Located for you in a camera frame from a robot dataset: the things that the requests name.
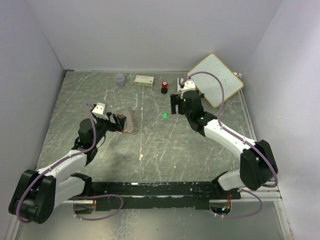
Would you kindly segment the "green key tag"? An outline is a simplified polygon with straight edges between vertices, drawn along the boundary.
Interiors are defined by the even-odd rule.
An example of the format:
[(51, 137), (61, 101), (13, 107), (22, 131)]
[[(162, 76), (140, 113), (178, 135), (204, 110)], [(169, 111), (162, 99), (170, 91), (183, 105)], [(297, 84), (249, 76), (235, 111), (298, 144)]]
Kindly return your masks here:
[(168, 114), (165, 112), (165, 113), (163, 113), (163, 119), (164, 120), (167, 120), (168, 119)]

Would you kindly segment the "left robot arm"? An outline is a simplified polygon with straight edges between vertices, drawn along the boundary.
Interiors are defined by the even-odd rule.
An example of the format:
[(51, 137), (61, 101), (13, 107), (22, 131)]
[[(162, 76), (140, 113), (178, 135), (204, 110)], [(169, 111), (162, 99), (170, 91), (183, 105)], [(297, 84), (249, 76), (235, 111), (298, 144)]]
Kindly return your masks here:
[(99, 141), (107, 132), (123, 132), (126, 116), (113, 114), (114, 121), (90, 116), (79, 124), (74, 146), (61, 159), (39, 170), (24, 171), (8, 206), (22, 223), (44, 223), (53, 210), (69, 199), (89, 199), (92, 178), (77, 171), (95, 158)]

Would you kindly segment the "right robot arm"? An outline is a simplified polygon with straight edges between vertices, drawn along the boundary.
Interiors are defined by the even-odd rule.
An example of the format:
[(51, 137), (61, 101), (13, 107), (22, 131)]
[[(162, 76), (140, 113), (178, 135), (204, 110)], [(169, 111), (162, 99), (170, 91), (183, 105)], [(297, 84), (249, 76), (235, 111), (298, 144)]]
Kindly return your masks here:
[(268, 181), (277, 180), (279, 171), (270, 144), (244, 137), (224, 125), (217, 116), (204, 110), (197, 91), (171, 94), (170, 106), (172, 114), (184, 115), (195, 132), (218, 142), (238, 157), (238, 170), (223, 172), (212, 180), (216, 198), (223, 199), (230, 190), (243, 187), (256, 191), (266, 187)]

